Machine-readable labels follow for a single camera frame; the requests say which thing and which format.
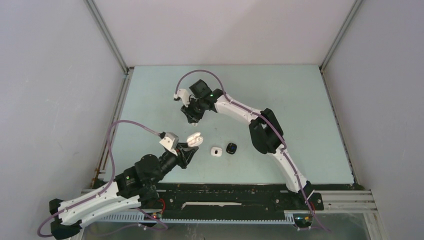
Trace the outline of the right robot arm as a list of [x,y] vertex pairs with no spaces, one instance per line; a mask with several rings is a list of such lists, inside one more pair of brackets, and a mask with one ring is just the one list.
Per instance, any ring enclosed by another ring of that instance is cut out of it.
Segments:
[[292,160],[283,138],[283,130],[271,109],[249,107],[219,88],[211,90],[201,79],[191,85],[189,90],[176,89],[173,99],[182,101],[181,111],[192,125],[198,124],[206,111],[247,124],[253,147],[261,154],[272,156],[279,166],[287,189],[293,192],[290,196],[291,204],[297,209],[304,209],[310,204],[315,190]]

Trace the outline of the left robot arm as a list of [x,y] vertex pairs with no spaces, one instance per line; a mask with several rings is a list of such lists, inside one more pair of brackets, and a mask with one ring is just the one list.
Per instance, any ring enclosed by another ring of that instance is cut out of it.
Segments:
[[52,236],[64,240],[110,214],[141,206],[153,208],[159,199],[156,184],[176,166],[185,169],[198,150],[197,146],[179,142],[175,152],[165,150],[161,156],[146,154],[132,167],[116,175],[114,180],[78,198],[51,200]]

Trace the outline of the white gold-trimmed charging case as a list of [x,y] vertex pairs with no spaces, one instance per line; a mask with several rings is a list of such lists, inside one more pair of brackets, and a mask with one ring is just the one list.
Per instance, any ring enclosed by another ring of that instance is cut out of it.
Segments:
[[223,150],[220,147],[214,146],[214,147],[211,148],[210,154],[214,157],[221,157],[222,154],[223,154]]

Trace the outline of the white oval charging case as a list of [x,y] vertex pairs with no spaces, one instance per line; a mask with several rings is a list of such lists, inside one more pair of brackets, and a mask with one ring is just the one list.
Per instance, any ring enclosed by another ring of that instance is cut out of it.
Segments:
[[200,132],[195,132],[194,134],[188,136],[186,139],[188,147],[198,147],[203,143],[203,141],[204,138],[201,136]]

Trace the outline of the black charging case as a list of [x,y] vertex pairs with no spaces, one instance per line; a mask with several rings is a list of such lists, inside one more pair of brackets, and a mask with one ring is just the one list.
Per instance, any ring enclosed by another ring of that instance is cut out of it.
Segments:
[[229,155],[234,155],[234,154],[236,153],[236,151],[237,151],[237,148],[238,148],[238,146],[237,146],[235,143],[230,142],[230,143],[226,146],[225,151],[226,151],[226,153],[228,153]]

